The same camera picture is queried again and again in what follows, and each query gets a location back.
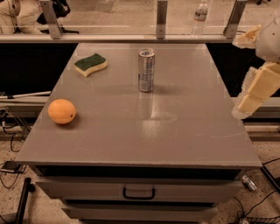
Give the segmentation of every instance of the green sponge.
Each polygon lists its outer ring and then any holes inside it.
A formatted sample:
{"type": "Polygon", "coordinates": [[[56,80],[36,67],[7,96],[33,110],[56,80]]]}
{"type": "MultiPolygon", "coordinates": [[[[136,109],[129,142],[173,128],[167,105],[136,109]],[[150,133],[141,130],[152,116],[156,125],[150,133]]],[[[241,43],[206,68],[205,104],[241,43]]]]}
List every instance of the green sponge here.
{"type": "Polygon", "coordinates": [[[74,63],[76,71],[87,77],[89,74],[102,70],[107,66],[107,61],[98,53],[74,63]]]}

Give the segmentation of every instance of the equipment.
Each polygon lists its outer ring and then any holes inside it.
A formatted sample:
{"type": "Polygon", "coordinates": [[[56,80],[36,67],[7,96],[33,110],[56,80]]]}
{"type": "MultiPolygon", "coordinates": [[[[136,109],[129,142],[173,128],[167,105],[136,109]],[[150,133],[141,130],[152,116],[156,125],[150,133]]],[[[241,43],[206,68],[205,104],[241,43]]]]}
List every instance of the equipment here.
{"type": "Polygon", "coordinates": [[[245,119],[280,88],[280,8],[268,17],[261,27],[241,35],[234,42],[237,46],[254,47],[256,55],[266,63],[259,69],[253,67],[247,72],[232,111],[236,119],[245,119]]]}

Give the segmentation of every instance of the yellow sponge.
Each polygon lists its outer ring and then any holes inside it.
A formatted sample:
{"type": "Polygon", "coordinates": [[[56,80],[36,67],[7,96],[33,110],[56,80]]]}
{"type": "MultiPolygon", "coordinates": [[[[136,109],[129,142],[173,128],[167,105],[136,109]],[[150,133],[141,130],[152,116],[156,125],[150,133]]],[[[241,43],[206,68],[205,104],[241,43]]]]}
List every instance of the yellow sponge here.
{"type": "Polygon", "coordinates": [[[89,74],[102,70],[107,66],[107,61],[98,53],[74,63],[76,71],[87,77],[89,74]]]}

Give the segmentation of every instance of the aluminum can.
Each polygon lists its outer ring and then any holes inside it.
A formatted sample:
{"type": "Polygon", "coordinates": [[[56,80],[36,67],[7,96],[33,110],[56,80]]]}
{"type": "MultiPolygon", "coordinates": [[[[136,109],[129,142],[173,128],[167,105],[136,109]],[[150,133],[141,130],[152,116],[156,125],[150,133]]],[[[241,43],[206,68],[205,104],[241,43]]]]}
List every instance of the aluminum can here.
{"type": "Polygon", "coordinates": [[[255,183],[247,175],[244,175],[241,181],[251,192],[257,189],[255,183]]]}
{"type": "Polygon", "coordinates": [[[142,92],[151,92],[154,85],[155,51],[142,49],[138,54],[138,87],[142,92]]]}

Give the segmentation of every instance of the cable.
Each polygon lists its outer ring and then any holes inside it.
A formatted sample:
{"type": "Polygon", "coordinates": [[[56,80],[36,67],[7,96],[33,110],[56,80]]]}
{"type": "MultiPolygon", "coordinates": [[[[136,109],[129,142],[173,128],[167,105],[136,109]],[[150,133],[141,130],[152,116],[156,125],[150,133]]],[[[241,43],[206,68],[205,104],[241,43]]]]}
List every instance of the cable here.
{"type": "Polygon", "coordinates": [[[4,126],[2,126],[2,128],[3,128],[3,132],[4,132],[5,134],[11,135],[11,138],[10,138],[10,150],[11,150],[12,152],[19,152],[19,150],[13,150],[13,148],[12,148],[12,141],[13,141],[13,139],[14,139],[14,136],[15,136],[17,133],[15,133],[15,132],[9,133],[9,132],[6,131],[6,128],[5,128],[4,126]]]}
{"type": "Polygon", "coordinates": [[[251,209],[247,213],[245,213],[245,216],[249,215],[255,207],[261,205],[272,193],[276,193],[276,192],[277,191],[270,192],[267,196],[264,197],[264,199],[261,200],[261,202],[259,202],[256,205],[252,206],[251,209]]]}
{"type": "Polygon", "coordinates": [[[8,222],[7,220],[5,220],[1,214],[0,214],[0,219],[1,219],[4,223],[12,223],[12,222],[8,222]]]}
{"type": "Polygon", "coordinates": [[[21,173],[21,172],[19,172],[19,173],[17,174],[17,176],[16,176],[14,182],[13,182],[10,186],[7,186],[7,185],[3,182],[2,178],[0,177],[0,181],[1,181],[2,185],[3,185],[3,187],[6,188],[6,189],[8,189],[8,190],[10,190],[10,189],[16,184],[16,182],[17,182],[17,180],[18,180],[18,176],[19,176],[20,173],[21,173]]]}
{"type": "Polygon", "coordinates": [[[23,165],[24,169],[23,170],[20,170],[19,173],[25,173],[25,170],[27,168],[27,165],[23,165]]]}
{"type": "Polygon", "coordinates": [[[275,159],[272,159],[272,160],[270,160],[269,162],[266,162],[266,163],[264,163],[264,164],[262,164],[262,165],[270,164],[270,163],[272,163],[272,162],[274,162],[274,161],[277,161],[277,160],[280,160],[280,157],[275,158],[275,159]]]}
{"type": "Polygon", "coordinates": [[[239,204],[240,204],[240,206],[241,206],[241,210],[242,210],[242,215],[244,215],[245,212],[244,212],[244,207],[243,207],[242,203],[241,203],[236,197],[234,197],[234,199],[237,200],[237,201],[239,202],[239,204]]]}
{"type": "Polygon", "coordinates": [[[12,125],[12,126],[5,126],[5,129],[6,129],[6,130],[10,130],[10,129],[13,129],[13,128],[15,128],[15,127],[17,127],[16,124],[14,124],[14,125],[12,125]]]}

